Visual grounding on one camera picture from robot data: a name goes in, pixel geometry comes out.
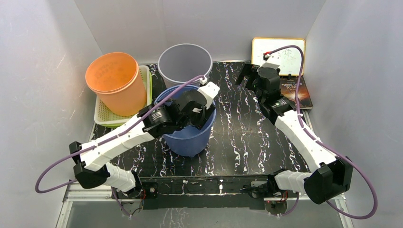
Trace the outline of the blue plastic bucket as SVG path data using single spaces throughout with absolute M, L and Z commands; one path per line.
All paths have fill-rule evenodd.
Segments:
M 207 147 L 216 114 L 217 111 L 214 110 L 200 130 L 193 126 L 187 126 L 172 134 L 164 134 L 162 137 L 174 153 L 183 157 L 193 157 Z

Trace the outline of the grey plastic bucket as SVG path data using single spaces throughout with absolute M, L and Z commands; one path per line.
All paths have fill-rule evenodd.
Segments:
M 183 43 L 166 49 L 159 57 L 157 69 L 167 88 L 181 85 L 202 75 L 208 77 L 213 66 L 210 53 L 203 47 Z

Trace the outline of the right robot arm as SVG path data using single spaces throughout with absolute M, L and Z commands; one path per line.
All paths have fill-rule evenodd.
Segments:
M 316 204 L 332 199 L 350 189 L 353 167 L 333 152 L 319 145 L 317 137 L 309 137 L 311 130 L 299 121 L 300 114 L 280 90 L 278 70 L 244 64 L 236 80 L 255 93 L 261 113 L 286 135 L 306 161 L 310 172 L 281 169 L 268 175 L 267 192 L 274 197 L 286 190 L 301 192 Z

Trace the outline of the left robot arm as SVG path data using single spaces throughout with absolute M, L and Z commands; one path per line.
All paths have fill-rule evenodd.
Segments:
M 83 151 L 73 168 L 78 183 L 84 189 L 107 185 L 131 198 L 143 189 L 138 174 L 113 165 L 110 161 L 135 146 L 152 141 L 164 134 L 193 126 L 201 129 L 213 114 L 213 99 L 218 90 L 198 88 L 185 91 L 177 98 L 164 98 L 143 108 L 127 123 L 97 140 L 81 145 Z

